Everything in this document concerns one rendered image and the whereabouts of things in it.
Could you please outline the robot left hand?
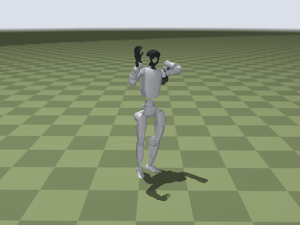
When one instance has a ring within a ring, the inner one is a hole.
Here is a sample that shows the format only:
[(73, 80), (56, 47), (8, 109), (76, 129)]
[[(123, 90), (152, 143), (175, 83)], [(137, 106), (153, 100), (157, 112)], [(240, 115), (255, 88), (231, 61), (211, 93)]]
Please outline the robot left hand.
[[(167, 70), (169, 70), (169, 67), (167, 68)], [(166, 72), (166, 71), (164, 71), (164, 72)], [(165, 82), (168, 82), (168, 76), (166, 75), (166, 77), (165, 78), (162, 78), (162, 81), (161, 81), (162, 83), (161, 84), (165, 84)]]

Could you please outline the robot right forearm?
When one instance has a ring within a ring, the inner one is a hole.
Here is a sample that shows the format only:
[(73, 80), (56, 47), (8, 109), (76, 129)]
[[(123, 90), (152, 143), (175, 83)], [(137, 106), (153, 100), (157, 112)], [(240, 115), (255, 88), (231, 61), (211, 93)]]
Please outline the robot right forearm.
[[(132, 70), (132, 73), (130, 74), (130, 77), (129, 77), (129, 80), (132, 79), (132, 80), (136, 80), (137, 79), (137, 75), (138, 73), (140, 72), (140, 69), (143, 67), (143, 64), (139, 62), (139, 67), (135, 67), (133, 68)], [(128, 82), (129, 82), (128, 80)]]

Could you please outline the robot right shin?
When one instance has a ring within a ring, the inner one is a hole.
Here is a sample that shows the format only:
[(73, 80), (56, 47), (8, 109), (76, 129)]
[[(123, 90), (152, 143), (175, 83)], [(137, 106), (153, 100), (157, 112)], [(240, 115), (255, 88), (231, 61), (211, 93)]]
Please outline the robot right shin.
[(143, 156), (144, 156), (143, 146), (138, 147), (137, 141), (136, 141), (136, 157), (137, 157), (137, 162), (138, 162), (138, 170), (139, 170), (139, 168), (140, 168), (140, 170), (142, 169)]

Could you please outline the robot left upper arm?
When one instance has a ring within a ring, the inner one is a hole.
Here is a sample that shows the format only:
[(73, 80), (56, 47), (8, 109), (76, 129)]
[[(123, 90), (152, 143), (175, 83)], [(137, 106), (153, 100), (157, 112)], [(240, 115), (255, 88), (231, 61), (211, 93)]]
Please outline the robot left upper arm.
[(164, 70), (161, 70), (161, 71), (162, 71), (162, 78), (165, 78), (166, 75), (171, 76), (171, 75), (180, 74), (181, 71), (182, 71), (182, 67), (181, 66), (176, 66), (173, 70), (169, 69), (169, 70), (166, 70), (166, 72), (164, 72)]

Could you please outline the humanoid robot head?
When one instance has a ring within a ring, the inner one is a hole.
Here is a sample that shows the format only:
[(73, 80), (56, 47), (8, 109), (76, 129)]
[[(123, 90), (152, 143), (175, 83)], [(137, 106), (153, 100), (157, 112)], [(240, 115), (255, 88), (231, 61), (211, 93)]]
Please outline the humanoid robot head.
[[(157, 51), (157, 50), (149, 50), (146, 54), (146, 56), (149, 56), (150, 57), (150, 63), (149, 63), (149, 66), (151, 66), (151, 69), (156, 69), (155, 68), (155, 65), (158, 64), (158, 61), (159, 61), (159, 57), (160, 57), (160, 53)], [(157, 58), (157, 62), (156, 63), (153, 63), (152, 59), (154, 58)]]

